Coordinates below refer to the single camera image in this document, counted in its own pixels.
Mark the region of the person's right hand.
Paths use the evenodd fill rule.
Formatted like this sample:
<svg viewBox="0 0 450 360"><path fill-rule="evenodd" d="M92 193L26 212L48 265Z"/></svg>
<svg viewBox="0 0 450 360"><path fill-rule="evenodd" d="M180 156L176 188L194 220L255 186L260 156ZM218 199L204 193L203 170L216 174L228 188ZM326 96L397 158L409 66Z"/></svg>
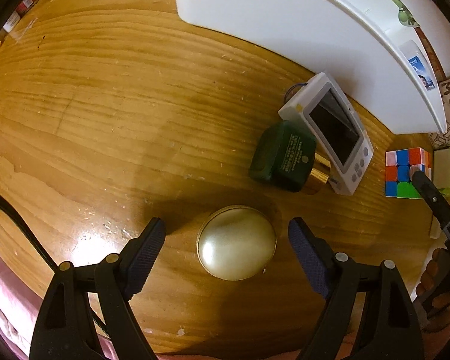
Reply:
<svg viewBox="0 0 450 360"><path fill-rule="evenodd" d="M450 252L436 249L415 289L413 306L422 331L443 328L450 315Z"/></svg>

